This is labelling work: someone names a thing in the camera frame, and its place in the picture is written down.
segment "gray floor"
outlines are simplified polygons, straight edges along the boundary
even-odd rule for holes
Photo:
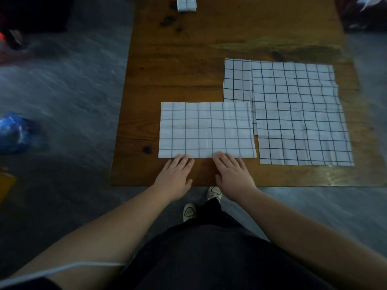
[[[76,0],[69,32],[31,38],[32,58],[0,66],[0,114],[39,121],[48,145],[0,163],[19,177],[0,207],[0,277],[82,224],[138,194],[109,188],[133,19],[131,0]],[[387,155],[387,35],[349,36],[373,126]],[[264,188],[266,193],[387,256],[385,188]],[[192,189],[157,219],[144,241],[181,222],[185,203],[203,203]],[[234,203],[223,208],[260,236]]]

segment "white cable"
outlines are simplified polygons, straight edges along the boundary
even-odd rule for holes
[[[126,264],[120,264],[120,263],[98,263],[98,262],[93,262],[93,261],[79,261],[77,263],[72,263],[72,264],[65,264],[64,266],[59,266],[56,268],[51,268],[51,269],[44,269],[42,271],[38,271],[36,273],[32,274],[26,274],[23,276],[19,276],[16,278],[9,278],[5,280],[0,281],[0,289],[9,287],[15,284],[19,284],[22,282],[27,282],[29,280],[41,278],[44,276],[48,276],[50,274],[55,274],[60,271],[64,271],[69,268],[73,268],[76,266],[125,266]]]

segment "wooden table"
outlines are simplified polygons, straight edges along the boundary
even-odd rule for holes
[[[135,12],[111,184],[153,184],[161,102],[220,102],[225,58],[334,65],[355,167],[260,165],[245,159],[258,186],[379,186],[384,160],[370,127],[333,0],[197,0],[177,13],[171,1],[139,0]],[[255,139],[258,152],[258,139]],[[197,159],[196,186],[215,185],[211,159]]]

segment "yellow object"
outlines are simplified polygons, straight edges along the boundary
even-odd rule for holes
[[[7,193],[11,189],[12,185],[16,182],[16,179],[16,177],[8,173],[0,172],[0,204],[7,196]]]

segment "person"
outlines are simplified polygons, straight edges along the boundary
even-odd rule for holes
[[[217,187],[184,223],[150,240],[123,270],[78,266],[7,289],[387,289],[387,260],[283,205],[255,186],[244,162],[217,153]],[[191,188],[189,156],[169,160],[154,185],[68,234],[12,278],[79,261],[128,263],[152,222]],[[221,210],[222,195],[264,231],[258,238]]]

